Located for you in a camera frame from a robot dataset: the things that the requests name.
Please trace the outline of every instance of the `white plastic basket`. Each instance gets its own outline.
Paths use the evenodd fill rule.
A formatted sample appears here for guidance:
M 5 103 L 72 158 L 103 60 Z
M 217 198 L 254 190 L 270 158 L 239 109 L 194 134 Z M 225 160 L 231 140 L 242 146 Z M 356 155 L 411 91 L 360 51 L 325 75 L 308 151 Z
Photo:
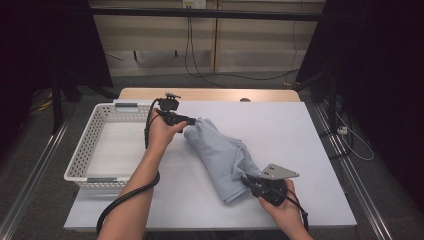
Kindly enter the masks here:
M 98 104 L 64 178 L 84 189 L 121 189 L 140 162 L 150 105 Z

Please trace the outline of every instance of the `black device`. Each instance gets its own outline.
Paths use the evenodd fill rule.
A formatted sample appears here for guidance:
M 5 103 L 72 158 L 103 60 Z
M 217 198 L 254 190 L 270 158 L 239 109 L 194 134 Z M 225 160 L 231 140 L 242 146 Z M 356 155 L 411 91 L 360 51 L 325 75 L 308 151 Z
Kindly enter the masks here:
M 186 121 L 188 125 L 194 125 L 196 123 L 195 118 L 190 118 L 184 115 L 178 115 L 174 111 L 178 109 L 179 102 L 176 98 L 181 98 L 180 96 L 174 95 L 172 93 L 166 93 L 166 98 L 157 98 L 152 102 L 150 106 L 149 113 L 147 115 L 146 128 L 144 129 L 144 141 L 146 143 L 146 149 L 149 145 L 149 129 L 152 124 L 152 120 L 150 120 L 150 116 L 152 115 L 153 107 L 156 103 L 159 104 L 160 110 L 157 110 L 159 116 L 165 121 L 168 126 L 174 126 L 180 122 Z
M 246 174 L 246 178 L 241 177 L 241 181 L 245 186 L 250 187 L 253 196 L 263 197 L 276 207 L 280 206 L 286 199 L 284 196 L 287 194 L 287 185 L 284 179 L 269 180 Z
M 285 180 L 286 178 L 298 176 L 297 172 L 275 164 L 269 164 L 258 177 L 246 174 L 246 177 L 241 177 L 241 181 L 250 188 L 253 196 L 262 197 L 276 207 L 280 206 L 285 200 L 291 202 L 300 210 L 303 226 L 308 231 L 308 213 L 300 206 L 296 194 L 287 188 Z M 293 194 L 294 200 L 287 196 L 288 192 Z

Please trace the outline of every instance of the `floor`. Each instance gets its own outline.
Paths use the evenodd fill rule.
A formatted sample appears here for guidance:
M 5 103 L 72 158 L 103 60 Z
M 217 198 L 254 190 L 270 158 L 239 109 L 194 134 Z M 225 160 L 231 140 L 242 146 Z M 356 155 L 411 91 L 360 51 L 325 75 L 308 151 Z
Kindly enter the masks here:
M 278 74 L 281 73 L 266 72 L 248 75 L 265 78 Z M 113 79 L 115 88 L 109 90 L 118 93 L 120 89 L 127 86 L 217 87 L 208 81 L 228 88 L 283 89 L 290 87 L 290 84 L 295 84 L 293 80 L 292 75 L 289 75 L 287 79 L 280 77 L 269 81 L 251 81 L 220 75 L 208 77 L 207 81 L 204 81 L 187 74 L 115 77 Z M 51 143 L 52 108 L 38 110 L 38 106 L 48 98 L 49 90 L 34 95 L 33 109 L 0 163 L 1 239 L 95 239 L 94 233 L 63 229 L 64 221 L 78 190 L 76 186 L 63 180 L 63 173 L 92 109 L 97 103 L 111 101 L 86 87 L 80 87 L 80 91 L 82 93 L 80 102 L 71 103 L 66 100 L 62 102 L 65 116 L 69 121 L 66 122 L 66 131 L 60 135 L 60 144 L 57 145 Z M 323 119 L 325 119 L 326 103 L 312 103 L 307 89 L 299 94 L 309 110 L 317 133 L 325 132 Z M 348 120 L 346 113 L 343 119 Z M 354 119 L 351 119 L 351 122 L 354 132 L 368 143 L 366 133 L 361 132 Z M 334 150 L 335 140 L 332 135 L 324 134 L 321 139 L 329 157 L 337 154 Z M 357 139 L 355 139 L 354 150 L 360 156 L 370 156 L 368 148 Z M 345 189 L 346 198 L 358 225 L 353 228 L 312 228 L 310 232 L 314 239 L 424 239 L 423 214 L 417 210 L 412 199 L 385 167 L 384 159 L 379 157 L 381 150 L 373 149 L 373 151 L 375 157 L 371 161 L 360 159 L 353 153 L 343 158 L 330 160 L 340 184 Z M 43 167 L 40 167 L 43 163 L 41 158 L 46 155 L 49 156 L 48 160 Z M 43 170 L 37 173 L 34 169 Z M 359 180 L 359 184 L 358 182 L 355 184 L 352 178 Z M 219 239 L 228 237 L 234 239 L 241 235 L 221 233 L 219 236 L 221 237 Z M 257 235 L 255 238 L 253 233 L 244 233 L 242 236 L 245 239 L 261 239 Z

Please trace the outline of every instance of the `black curtain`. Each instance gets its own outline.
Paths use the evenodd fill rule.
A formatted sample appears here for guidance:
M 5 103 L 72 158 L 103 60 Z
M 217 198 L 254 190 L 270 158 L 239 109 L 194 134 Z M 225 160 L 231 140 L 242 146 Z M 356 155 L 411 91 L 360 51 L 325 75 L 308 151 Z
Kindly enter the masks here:
M 352 5 L 327 1 L 326 9 L 340 12 L 343 4 Z M 340 30 L 333 32 L 331 23 L 318 24 L 298 81 L 330 63 L 344 107 L 424 212 L 423 4 L 366 0 L 354 5 L 356 20 L 347 29 L 334 23 Z M 326 80 L 312 86 L 317 101 L 329 94 Z
M 68 98 L 76 85 L 112 87 L 93 16 L 56 7 L 88 7 L 86 0 L 0 2 L 0 145 L 7 148 L 28 115 L 32 94 L 51 86 L 52 76 Z

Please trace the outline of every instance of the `gray floor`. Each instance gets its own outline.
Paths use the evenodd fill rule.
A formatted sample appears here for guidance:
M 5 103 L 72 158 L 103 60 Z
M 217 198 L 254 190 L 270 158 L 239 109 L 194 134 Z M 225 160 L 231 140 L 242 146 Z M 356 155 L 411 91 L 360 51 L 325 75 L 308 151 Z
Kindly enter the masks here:
M 255 73 L 250 77 L 264 78 L 276 76 L 278 73 Z M 212 76 L 208 81 L 224 85 L 228 88 L 262 88 L 262 89 L 283 89 L 286 86 L 284 77 L 269 81 L 252 81 L 230 76 Z M 287 82 L 292 83 L 294 77 L 290 75 Z M 116 93 L 123 87 L 216 87 L 200 78 L 190 77 L 187 74 L 144 76 L 144 77 L 120 77 L 114 79 L 115 88 L 111 89 Z M 73 151 L 78 143 L 82 131 L 94 106 L 100 102 L 110 102 L 86 87 L 80 88 L 83 96 L 79 103 L 76 103 L 76 112 L 69 122 L 68 129 L 64 134 L 61 143 L 57 147 L 50 164 L 47 166 L 44 176 L 31 202 L 23 212 L 22 219 L 14 231 L 12 239 L 95 239 L 94 233 L 78 233 L 63 229 L 67 214 L 72 206 L 77 187 L 63 180 L 63 173 L 69 163 Z M 47 97 L 47 92 L 39 94 L 34 98 L 33 106 L 39 106 Z M 300 92 L 301 99 L 310 111 L 311 117 L 316 125 L 317 132 L 324 131 L 315 111 L 315 104 L 310 102 L 307 90 Z M 72 109 L 75 103 L 63 101 L 65 112 Z M 25 125 L 19 135 L 13 140 L 12 146 L 5 156 L 5 161 L 0 165 L 0 221 L 5 219 L 6 214 L 12 207 L 19 194 L 20 189 L 25 185 L 28 176 L 35 167 L 39 157 L 43 153 L 44 147 L 49 142 L 53 126 L 52 109 L 45 111 L 31 111 Z M 361 137 L 366 139 L 366 135 L 353 123 L 354 130 Z M 334 150 L 327 137 L 322 138 L 323 145 L 329 156 L 333 156 Z M 355 150 L 360 154 L 367 154 L 367 149 L 355 142 Z M 375 150 L 376 157 L 372 161 L 364 161 L 353 154 L 349 155 L 355 166 L 358 175 L 361 177 L 366 189 L 380 211 L 386 222 L 393 239 L 424 239 L 424 220 L 405 192 L 402 186 L 393 178 L 384 165 L 384 159 L 379 157 Z M 346 189 L 346 197 L 358 222 L 356 227 L 350 228 L 313 228 L 311 234 L 314 239 L 378 239 L 368 217 L 360 204 L 355 191 L 348 181 L 347 175 L 341 168 L 339 160 L 331 160 L 334 170 L 340 180 L 341 185 Z M 249 239 L 264 239 L 264 235 L 258 236 L 258 232 L 244 233 Z

